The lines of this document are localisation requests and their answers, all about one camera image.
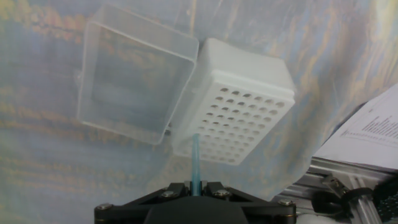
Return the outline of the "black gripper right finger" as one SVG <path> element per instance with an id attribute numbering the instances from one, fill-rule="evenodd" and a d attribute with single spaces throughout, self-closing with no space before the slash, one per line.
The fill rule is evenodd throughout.
<path id="1" fill-rule="evenodd" d="M 251 223 L 296 224 L 296 204 L 288 199 L 268 202 L 221 182 L 201 182 L 201 195 L 239 208 Z"/>

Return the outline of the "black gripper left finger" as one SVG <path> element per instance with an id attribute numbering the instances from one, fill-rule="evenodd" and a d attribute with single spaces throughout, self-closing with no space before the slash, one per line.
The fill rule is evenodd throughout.
<path id="1" fill-rule="evenodd" d="M 171 183 L 141 198 L 124 205 L 102 203 L 94 209 L 94 224 L 144 223 L 150 209 L 155 205 L 190 196 L 190 182 Z"/>

